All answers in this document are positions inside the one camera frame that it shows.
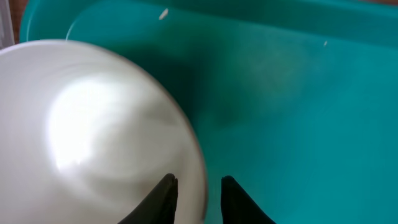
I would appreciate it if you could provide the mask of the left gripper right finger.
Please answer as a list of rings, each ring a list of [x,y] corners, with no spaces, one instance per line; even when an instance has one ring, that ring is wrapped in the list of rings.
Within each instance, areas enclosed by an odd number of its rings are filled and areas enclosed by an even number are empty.
[[[275,224],[230,175],[221,179],[223,224]]]

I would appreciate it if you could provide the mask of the white bowl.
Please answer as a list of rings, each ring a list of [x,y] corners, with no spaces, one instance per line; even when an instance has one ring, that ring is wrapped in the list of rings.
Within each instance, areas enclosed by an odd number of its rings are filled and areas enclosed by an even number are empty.
[[[1,50],[2,223],[118,223],[170,175],[175,222],[203,223],[200,145],[141,67],[75,41]]]

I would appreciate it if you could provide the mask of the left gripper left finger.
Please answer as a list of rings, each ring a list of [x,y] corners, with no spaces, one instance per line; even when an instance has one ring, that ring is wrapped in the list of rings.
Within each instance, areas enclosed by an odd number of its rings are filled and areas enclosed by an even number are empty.
[[[118,224],[174,224],[178,179],[166,174],[142,202]]]

